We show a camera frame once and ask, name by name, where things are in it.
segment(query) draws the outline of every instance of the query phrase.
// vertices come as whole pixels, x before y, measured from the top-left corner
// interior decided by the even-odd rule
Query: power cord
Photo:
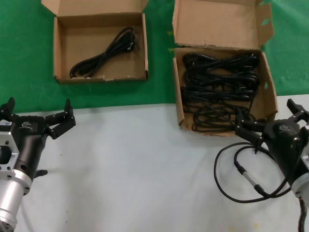
[[[135,31],[132,27],[127,27],[119,32],[105,52],[74,65],[70,71],[70,77],[75,78],[76,74],[87,74],[86,77],[92,77],[108,60],[119,54],[131,52],[134,48]]]
[[[234,147],[234,146],[238,146],[238,145],[246,145],[242,148],[240,148],[234,155],[234,165],[236,166],[237,170],[239,171],[239,173],[241,175],[243,175],[249,182],[250,184],[254,187],[254,189],[263,197],[261,198],[257,198],[257,199],[252,199],[252,200],[239,200],[239,199],[235,199],[231,196],[229,196],[220,186],[219,181],[218,181],[218,177],[217,177],[217,164],[218,164],[218,159],[220,157],[220,155],[227,149]],[[249,148],[254,148],[255,152],[260,151],[264,154],[266,154],[267,156],[269,156],[273,161],[274,158],[270,155],[269,151],[263,147],[256,147],[251,143],[248,142],[241,142],[241,143],[235,143],[235,144],[231,144],[229,146],[226,146],[225,148],[223,148],[222,150],[219,151],[219,153],[216,156],[215,162],[214,162],[214,167],[213,167],[213,176],[214,176],[214,180],[217,184],[217,187],[219,189],[219,191],[228,199],[237,202],[237,203],[255,203],[255,202],[261,202],[270,198],[278,198],[281,197],[283,195],[285,195],[286,193],[288,193],[289,191],[291,191],[291,188],[286,189],[285,191],[279,193],[283,187],[286,185],[287,181],[291,178],[291,176],[294,174],[295,170],[297,169],[297,166],[301,160],[301,156],[298,156],[293,168],[291,169],[290,173],[287,175],[286,178],[284,178],[283,182],[279,185],[279,187],[273,191],[271,194],[268,194],[264,191],[264,189],[257,183],[254,182],[254,180],[250,177],[250,175],[247,173],[247,170],[242,167],[239,162],[237,161],[237,157],[239,155],[239,153],[245,149],[249,149]],[[301,208],[301,215],[299,218],[299,222],[298,222],[298,231],[299,232],[304,232],[304,225],[305,225],[305,219],[307,216],[307,207],[305,206],[305,203],[302,199],[299,199],[299,203],[300,203],[300,208]]]
[[[183,110],[193,114],[192,130],[198,132],[225,132],[235,130],[237,109],[246,120],[255,120],[250,109],[259,85],[254,73],[258,64],[255,54],[242,54],[216,59],[205,54],[190,53],[183,57],[187,70],[181,87]],[[215,70],[230,74],[217,74]],[[227,101],[250,102],[249,107]]]

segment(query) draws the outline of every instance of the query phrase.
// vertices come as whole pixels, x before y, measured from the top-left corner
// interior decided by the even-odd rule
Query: cardboard box flap
[[[57,16],[141,13],[148,0],[42,0]]]
[[[42,4],[54,14],[58,14],[60,0],[42,0]]]
[[[266,44],[274,36],[272,11],[270,3],[256,7],[256,25],[258,31],[259,46]]]
[[[262,0],[175,0],[175,43],[259,49],[273,36],[270,3]]]

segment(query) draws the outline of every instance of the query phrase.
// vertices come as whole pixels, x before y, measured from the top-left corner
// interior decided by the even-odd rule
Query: cardboard box
[[[173,27],[175,42],[190,48],[176,48],[173,59],[178,123],[181,129],[192,131],[193,116],[183,112],[180,86],[184,85],[187,53],[204,53],[215,58],[227,58],[253,52],[260,58],[255,69],[260,86],[254,98],[251,114],[257,119],[274,120],[278,112],[276,89],[267,58],[260,50],[274,34],[270,4],[262,0],[175,0]],[[235,135],[233,131],[202,133],[218,136]]]
[[[145,15],[148,0],[42,0],[55,16],[54,77],[60,84],[146,80]],[[92,78],[70,78],[78,62],[106,50],[125,27],[135,30],[137,47],[109,60]]]

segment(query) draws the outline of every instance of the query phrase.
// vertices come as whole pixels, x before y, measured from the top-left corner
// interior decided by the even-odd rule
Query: green fabric
[[[276,35],[265,46],[278,95],[309,88],[308,0],[273,0]],[[173,0],[150,0],[146,13],[149,79],[60,86],[53,78],[53,18],[40,0],[0,0],[0,102],[16,100],[15,112],[173,103]]]

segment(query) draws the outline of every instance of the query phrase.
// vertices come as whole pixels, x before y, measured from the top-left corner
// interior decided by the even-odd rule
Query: black cable
[[[291,172],[287,175],[287,177],[284,178],[283,182],[279,185],[279,187],[275,191],[273,191],[271,194],[265,193],[263,189],[260,189],[259,193],[263,195],[262,198],[257,198],[257,199],[253,199],[253,200],[238,200],[238,199],[235,199],[235,198],[229,196],[226,192],[224,192],[224,190],[221,188],[221,186],[219,184],[219,181],[218,181],[218,178],[217,178],[217,163],[218,163],[218,159],[219,159],[220,155],[222,154],[222,152],[224,152],[225,150],[227,150],[227,149],[229,149],[231,147],[238,146],[238,145],[248,145],[248,146],[245,146],[245,147],[241,148],[240,150],[238,150],[237,153],[234,156],[234,164],[236,165],[236,167],[237,167],[237,169],[238,169],[238,171],[240,173],[245,172],[245,169],[242,166],[240,166],[240,165],[238,166],[237,165],[237,155],[242,150],[247,149],[247,148],[254,148],[254,149],[258,150],[258,151],[266,153],[268,156],[271,157],[271,155],[268,153],[268,151],[266,149],[264,149],[262,147],[261,148],[255,147],[255,146],[253,146],[253,144],[248,143],[248,142],[241,142],[241,143],[231,144],[229,146],[226,146],[222,150],[220,150],[219,153],[217,154],[215,162],[214,162],[213,175],[214,175],[214,180],[215,180],[215,182],[217,184],[218,189],[220,190],[220,192],[225,197],[227,197],[228,199],[230,199],[230,200],[232,200],[234,202],[238,202],[238,203],[254,203],[254,202],[261,202],[261,201],[267,200],[269,198],[277,198],[277,197],[283,196],[284,194],[288,193],[291,190],[291,188],[288,188],[287,190],[283,191],[282,193],[279,193],[283,189],[283,187],[285,186],[287,181],[291,178],[293,173],[295,172],[295,170],[296,170],[296,168],[297,168],[297,166],[298,166],[298,164],[300,162],[300,156],[297,158],[293,168],[291,169]]]
[[[298,222],[298,232],[305,232],[305,219],[307,216],[307,206],[303,199],[299,199],[300,217]]]
[[[123,29],[115,37],[113,42],[108,46],[105,52],[83,60],[74,65],[70,71],[70,77],[76,77],[76,74],[92,77],[108,60],[126,52],[131,52],[135,48],[135,31],[132,27]]]
[[[187,68],[183,75],[185,85],[181,87],[183,110],[193,114],[193,131],[234,131],[239,108],[246,120],[255,120],[250,108],[259,85],[258,76],[253,72],[258,64],[256,55],[216,59],[190,53],[183,57],[183,62]],[[213,72],[218,69],[230,74]],[[227,101],[250,102],[250,106]]]
[[[45,176],[45,175],[47,175],[47,174],[48,174],[48,171],[47,171],[47,170],[37,170],[37,171],[35,172],[34,178],[37,178],[37,177],[39,177],[39,176]]]

